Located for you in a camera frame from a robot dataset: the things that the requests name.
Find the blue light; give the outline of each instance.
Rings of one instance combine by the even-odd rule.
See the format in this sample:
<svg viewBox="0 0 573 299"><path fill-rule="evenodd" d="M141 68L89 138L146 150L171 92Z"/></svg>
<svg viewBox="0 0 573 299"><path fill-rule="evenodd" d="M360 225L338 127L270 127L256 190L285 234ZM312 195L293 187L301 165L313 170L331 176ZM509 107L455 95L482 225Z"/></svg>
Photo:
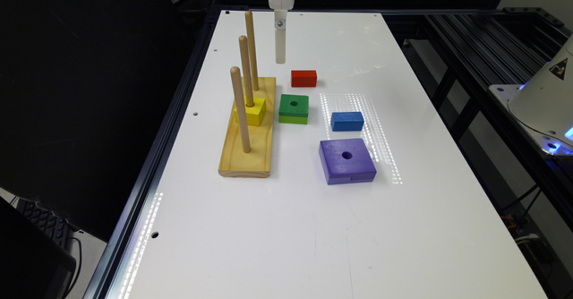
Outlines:
<svg viewBox="0 0 573 299"><path fill-rule="evenodd" d="M571 129L569 129L567 132L565 132L565 137L567 137L567 139L573 141L573 138L571 136L573 136L573 127L571 127Z"/></svg>
<svg viewBox="0 0 573 299"><path fill-rule="evenodd" d="M553 145L555 146L555 148L549 147L549 146L547 146L547 147L549 147L549 152L555 153L555 152L557 152L557 149L559 147L561 147L561 144L560 143L553 143Z"/></svg>

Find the red block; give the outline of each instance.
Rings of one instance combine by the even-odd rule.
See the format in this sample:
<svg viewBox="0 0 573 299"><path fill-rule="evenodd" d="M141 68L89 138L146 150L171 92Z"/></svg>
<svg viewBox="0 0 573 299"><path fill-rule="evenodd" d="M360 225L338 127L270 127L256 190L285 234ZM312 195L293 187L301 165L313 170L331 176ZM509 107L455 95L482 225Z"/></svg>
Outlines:
<svg viewBox="0 0 573 299"><path fill-rule="evenodd" d="M290 86L293 88L316 88L316 71L291 71Z"/></svg>

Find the square block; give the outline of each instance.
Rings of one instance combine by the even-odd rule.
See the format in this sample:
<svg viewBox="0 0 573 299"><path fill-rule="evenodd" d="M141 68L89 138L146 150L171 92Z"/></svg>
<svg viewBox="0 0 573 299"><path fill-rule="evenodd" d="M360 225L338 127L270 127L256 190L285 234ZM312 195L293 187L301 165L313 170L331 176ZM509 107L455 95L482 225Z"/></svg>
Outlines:
<svg viewBox="0 0 573 299"><path fill-rule="evenodd" d="M308 117L279 115L278 121L282 124L308 124Z"/></svg>
<svg viewBox="0 0 573 299"><path fill-rule="evenodd" d="M248 107L246 106L247 98L245 97L244 100L244 109L247 112L247 124L261 126L262 119L267 113L267 101L265 101L264 98L253 97L252 102L254 102L254 106ZM239 117L236 114L236 107L233 108L233 116L235 117L235 122L239 123Z"/></svg>
<svg viewBox="0 0 573 299"><path fill-rule="evenodd" d="M327 184L371 182L376 176L362 138L321 141L319 154Z"/></svg>
<svg viewBox="0 0 573 299"><path fill-rule="evenodd" d="M293 88L315 88L316 71L291 71L290 86Z"/></svg>
<svg viewBox="0 0 573 299"><path fill-rule="evenodd" d="M333 112L330 118L332 131L361 131L363 125L362 112Z"/></svg>
<svg viewBox="0 0 573 299"><path fill-rule="evenodd" d="M281 94L278 115L308 117L308 96Z"/></svg>

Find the white tabletop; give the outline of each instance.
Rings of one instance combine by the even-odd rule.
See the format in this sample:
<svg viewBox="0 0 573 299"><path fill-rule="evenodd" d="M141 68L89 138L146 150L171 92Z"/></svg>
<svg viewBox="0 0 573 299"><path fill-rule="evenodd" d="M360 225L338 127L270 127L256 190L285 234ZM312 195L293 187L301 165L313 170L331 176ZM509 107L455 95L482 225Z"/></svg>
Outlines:
<svg viewBox="0 0 573 299"><path fill-rule="evenodd" d="M244 12L222 13L121 296L545 298L381 15L289 13L286 64L273 22L254 13L259 76L277 78L277 106L308 95L308 124L276 107L270 177L218 175L246 35ZM291 70L317 87L291 88ZM362 111L363 131L332 132L336 111ZM356 137L376 178L327 185L319 141Z"/></svg>

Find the purple square block with hole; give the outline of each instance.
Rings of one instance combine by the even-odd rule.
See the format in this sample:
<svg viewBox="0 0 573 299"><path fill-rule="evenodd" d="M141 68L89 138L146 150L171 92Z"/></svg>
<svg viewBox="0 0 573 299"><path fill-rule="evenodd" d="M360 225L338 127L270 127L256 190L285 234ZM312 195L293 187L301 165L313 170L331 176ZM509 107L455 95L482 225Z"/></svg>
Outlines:
<svg viewBox="0 0 573 299"><path fill-rule="evenodd" d="M327 184L371 182L376 176L376 167L361 138L321 141L319 154Z"/></svg>

